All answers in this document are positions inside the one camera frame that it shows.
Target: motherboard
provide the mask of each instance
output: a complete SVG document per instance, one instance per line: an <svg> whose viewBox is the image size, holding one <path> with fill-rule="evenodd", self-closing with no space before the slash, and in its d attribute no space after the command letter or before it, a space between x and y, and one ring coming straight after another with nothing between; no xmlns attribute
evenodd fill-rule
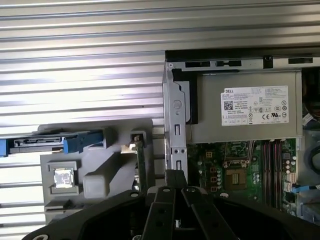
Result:
<svg viewBox="0 0 320 240"><path fill-rule="evenodd" d="M295 211L295 139L189 144L187 152L191 184Z"/></svg>

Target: hole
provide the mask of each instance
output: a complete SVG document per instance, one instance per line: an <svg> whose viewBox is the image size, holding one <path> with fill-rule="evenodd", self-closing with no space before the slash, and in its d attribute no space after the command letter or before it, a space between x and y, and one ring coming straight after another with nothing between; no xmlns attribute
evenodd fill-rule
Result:
<svg viewBox="0 0 320 240"><path fill-rule="evenodd" d="M157 221L157 222L155 223L155 225L156 225L157 227L162 227L162 226L164 225L164 223L163 223L162 221Z"/></svg>
<svg viewBox="0 0 320 240"><path fill-rule="evenodd" d="M139 196L139 193L133 192L130 194L130 197L136 198Z"/></svg>
<svg viewBox="0 0 320 240"><path fill-rule="evenodd" d="M186 191L189 192L189 193L194 193L196 190L194 188L192 188L192 187L189 187L189 188L187 188Z"/></svg>
<svg viewBox="0 0 320 240"><path fill-rule="evenodd" d="M175 135L180 135L180 124L175 124L174 125L174 134Z"/></svg>
<svg viewBox="0 0 320 240"><path fill-rule="evenodd" d="M46 235L46 234L42 234L42 235L39 235L39 236L36 236L34 239L32 240L48 240L49 239L49 236Z"/></svg>
<svg viewBox="0 0 320 240"><path fill-rule="evenodd" d="M163 208L160 208L160 209L158 210L158 212L159 212L160 214L164 214L164 213L166 212L166 210L163 209Z"/></svg>
<svg viewBox="0 0 320 240"><path fill-rule="evenodd" d="M219 227L219 223L218 223L218 222L214 222L214 223L212 223L212 227L213 227L213 228L217 228L217 227Z"/></svg>

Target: white label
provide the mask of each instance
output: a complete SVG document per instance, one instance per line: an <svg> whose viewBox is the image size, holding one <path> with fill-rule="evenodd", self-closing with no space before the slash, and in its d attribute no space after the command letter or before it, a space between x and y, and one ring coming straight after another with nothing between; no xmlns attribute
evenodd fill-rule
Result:
<svg viewBox="0 0 320 240"><path fill-rule="evenodd" d="M222 126L288 123L288 86L225 88L221 118Z"/></svg>
<svg viewBox="0 0 320 240"><path fill-rule="evenodd" d="M306 126L308 122L310 122L312 119L314 119L314 117L308 113L307 115L305 115L302 119L302 125Z"/></svg>

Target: gray plastic part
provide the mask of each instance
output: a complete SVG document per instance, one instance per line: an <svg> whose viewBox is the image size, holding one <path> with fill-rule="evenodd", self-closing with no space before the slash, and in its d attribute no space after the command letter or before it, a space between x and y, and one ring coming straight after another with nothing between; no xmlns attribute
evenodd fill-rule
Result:
<svg viewBox="0 0 320 240"><path fill-rule="evenodd" d="M78 170L77 161L58 161L58 162L48 162L49 172L55 169L73 169Z"/></svg>
<svg viewBox="0 0 320 240"><path fill-rule="evenodd" d="M83 191L86 199L106 198L110 193L110 183L121 168L120 153L114 153L95 171L83 177Z"/></svg>

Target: barcode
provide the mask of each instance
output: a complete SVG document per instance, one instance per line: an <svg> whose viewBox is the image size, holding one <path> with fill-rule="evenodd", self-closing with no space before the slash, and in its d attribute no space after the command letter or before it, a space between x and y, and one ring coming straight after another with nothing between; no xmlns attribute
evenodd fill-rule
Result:
<svg viewBox="0 0 320 240"><path fill-rule="evenodd" d="M234 109L234 102L233 101L225 101L224 102L224 110L233 110Z"/></svg>

